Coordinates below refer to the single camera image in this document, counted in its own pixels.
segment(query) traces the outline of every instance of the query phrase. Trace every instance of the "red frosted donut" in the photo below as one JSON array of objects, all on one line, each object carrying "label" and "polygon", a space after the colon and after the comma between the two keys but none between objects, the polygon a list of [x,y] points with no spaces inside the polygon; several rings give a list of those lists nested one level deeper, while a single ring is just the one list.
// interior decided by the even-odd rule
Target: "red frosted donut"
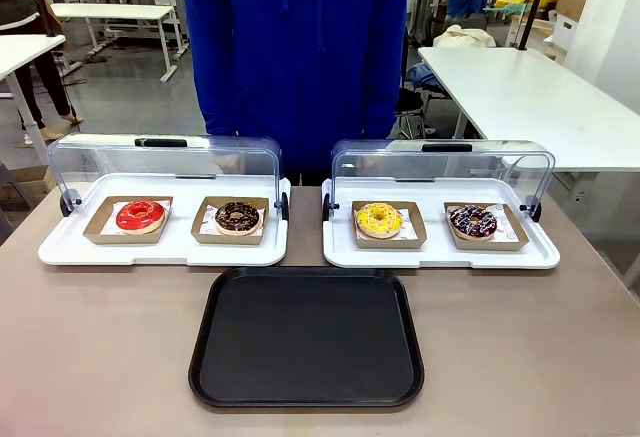
[{"label": "red frosted donut", "polygon": [[164,207],[157,202],[131,202],[116,215],[116,225],[127,234],[148,234],[163,221]]}]

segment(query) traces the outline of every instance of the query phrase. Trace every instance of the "transparent display case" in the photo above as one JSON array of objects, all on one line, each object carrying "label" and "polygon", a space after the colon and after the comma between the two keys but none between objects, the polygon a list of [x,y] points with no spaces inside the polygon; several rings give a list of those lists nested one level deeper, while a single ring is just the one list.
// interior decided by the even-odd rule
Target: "transparent display case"
[{"label": "transparent display case", "polygon": [[[538,224],[554,158],[532,142],[343,141],[323,185],[323,245],[343,267],[552,268],[560,255]],[[427,240],[418,249],[362,249],[353,202],[415,202]],[[507,204],[528,242],[509,252],[460,250],[444,204]]]},{"label": "transparent display case", "polygon": [[[39,249],[52,265],[270,265],[284,257],[291,186],[269,139],[73,134],[52,144],[49,162],[65,216]],[[83,232],[112,196],[171,196],[154,245],[95,245]],[[202,245],[191,235],[205,197],[262,197],[269,220],[257,246]]]}]

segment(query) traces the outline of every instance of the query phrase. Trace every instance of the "brown table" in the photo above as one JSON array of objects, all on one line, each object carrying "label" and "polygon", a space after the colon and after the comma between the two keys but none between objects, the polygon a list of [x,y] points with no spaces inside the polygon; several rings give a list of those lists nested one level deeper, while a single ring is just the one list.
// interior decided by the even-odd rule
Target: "brown table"
[{"label": "brown table", "polygon": [[[552,272],[398,271],[425,386],[393,411],[212,411],[187,368],[216,270],[47,267],[49,196],[0,247],[0,436],[613,436],[640,433],[640,308],[551,201]],[[325,265],[295,188],[283,265]]]}]

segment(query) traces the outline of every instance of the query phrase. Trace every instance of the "yellow frosted donut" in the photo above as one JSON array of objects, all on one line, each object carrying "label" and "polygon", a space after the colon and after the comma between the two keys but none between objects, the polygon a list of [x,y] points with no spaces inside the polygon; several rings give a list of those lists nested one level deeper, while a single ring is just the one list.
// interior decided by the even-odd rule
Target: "yellow frosted donut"
[{"label": "yellow frosted donut", "polygon": [[388,239],[400,232],[402,214],[389,204],[367,204],[358,211],[356,222],[369,237]]}]

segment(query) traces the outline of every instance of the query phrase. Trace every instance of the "white box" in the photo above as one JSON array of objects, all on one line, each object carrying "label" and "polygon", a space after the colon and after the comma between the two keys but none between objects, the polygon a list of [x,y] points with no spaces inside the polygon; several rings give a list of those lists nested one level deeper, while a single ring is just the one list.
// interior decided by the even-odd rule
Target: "white box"
[{"label": "white box", "polygon": [[576,29],[578,28],[578,22],[571,20],[564,15],[558,14],[558,20],[556,26],[553,29],[553,43],[563,50],[568,51],[571,46],[571,41],[574,35],[576,35]]}]

